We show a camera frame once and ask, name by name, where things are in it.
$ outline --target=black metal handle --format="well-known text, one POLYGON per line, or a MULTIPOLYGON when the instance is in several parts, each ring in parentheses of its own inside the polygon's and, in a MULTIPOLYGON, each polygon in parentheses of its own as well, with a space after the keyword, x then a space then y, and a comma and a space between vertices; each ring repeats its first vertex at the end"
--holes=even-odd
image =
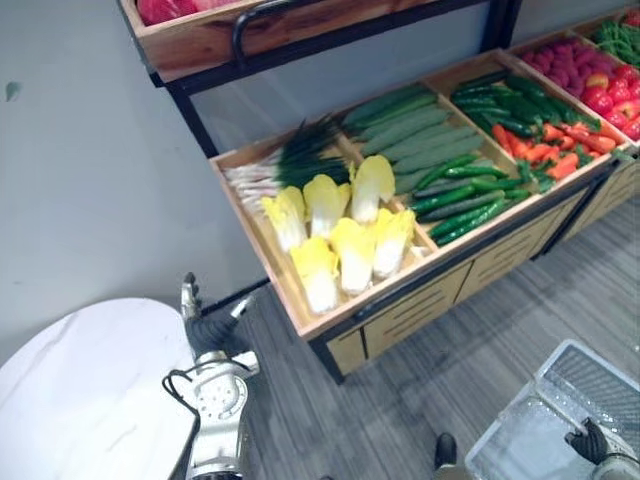
POLYGON ((231 49, 233 50, 233 56, 238 66, 241 69, 247 66, 247 57, 242 49, 242 34, 245 28, 247 28, 247 25, 249 25, 249 22, 321 1, 323 0, 267 0, 240 15, 233 25, 233 32, 231 34, 231 49))

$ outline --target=hand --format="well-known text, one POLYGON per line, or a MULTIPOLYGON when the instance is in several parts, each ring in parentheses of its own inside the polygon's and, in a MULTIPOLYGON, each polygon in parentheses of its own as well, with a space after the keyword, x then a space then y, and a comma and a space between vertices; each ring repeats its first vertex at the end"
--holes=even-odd
POLYGON ((602 430, 591 418, 587 417, 582 424, 587 428, 587 434, 576 431, 567 433, 564 440, 583 458, 595 465, 604 461, 607 455, 607 440, 602 430))

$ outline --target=person's foot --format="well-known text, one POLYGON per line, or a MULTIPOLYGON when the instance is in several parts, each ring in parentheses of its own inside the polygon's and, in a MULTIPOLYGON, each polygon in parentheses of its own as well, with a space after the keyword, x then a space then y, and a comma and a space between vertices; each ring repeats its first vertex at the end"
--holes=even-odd
POLYGON ((435 467, 436 470, 442 465, 455 465, 458 460, 458 447, 456 439, 449 433, 443 433, 438 437, 436 443, 435 467))

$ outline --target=marble tabletop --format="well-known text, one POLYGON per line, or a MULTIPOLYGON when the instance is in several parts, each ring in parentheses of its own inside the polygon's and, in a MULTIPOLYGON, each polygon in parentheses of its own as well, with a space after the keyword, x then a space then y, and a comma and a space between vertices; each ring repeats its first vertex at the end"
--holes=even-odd
POLYGON ((45 329, 0 368, 0 479, 168 478, 193 417, 160 382, 190 358, 178 312, 149 299, 45 329))

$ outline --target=tomato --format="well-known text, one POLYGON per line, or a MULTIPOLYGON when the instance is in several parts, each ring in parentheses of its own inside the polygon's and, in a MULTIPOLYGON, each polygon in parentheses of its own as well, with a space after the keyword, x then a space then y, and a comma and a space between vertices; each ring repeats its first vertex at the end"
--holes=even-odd
POLYGON ((640 100, 640 79, 634 80, 629 84, 629 94, 631 100, 640 100))
POLYGON ((613 107, 616 112, 622 113, 628 120, 635 120, 640 115, 640 100, 627 100, 613 107))
POLYGON ((607 89, 604 87, 588 87, 584 89, 584 92, 582 92, 580 100, 587 103, 587 101, 593 101, 606 95, 607 89))
POLYGON ((640 140, 640 117, 627 123, 627 125, 622 129, 622 133, 631 140, 640 140))
POLYGON ((622 114, 621 112, 615 112, 613 110, 611 110, 609 113, 606 113, 604 115, 604 118, 607 122, 609 122, 614 127, 619 128, 620 130, 622 130, 629 122, 629 119, 625 117, 624 114, 622 114))
POLYGON ((608 93, 614 105, 625 102, 631 98, 631 92, 627 87, 613 87, 609 89, 608 93))
POLYGON ((609 87, 609 77, 605 72, 592 73, 585 81, 585 87, 609 87))
POLYGON ((627 80, 624 77, 616 77, 616 78, 614 78, 613 80, 611 80, 609 82, 609 88, 610 89, 612 89, 612 88, 621 88, 621 87, 624 87, 624 88, 629 87, 629 80, 627 80))
POLYGON ((589 88, 588 90, 591 90, 591 92, 587 93, 587 95, 584 95, 582 101, 589 108, 598 112, 600 115, 604 115, 613 108, 613 100, 609 95, 607 95, 606 91, 604 93, 601 93, 600 90, 592 90, 591 88, 589 88))
POLYGON ((638 70, 633 68, 631 65, 620 65, 613 71, 613 73, 616 78, 624 78, 627 81, 640 78, 640 73, 638 72, 638 70))

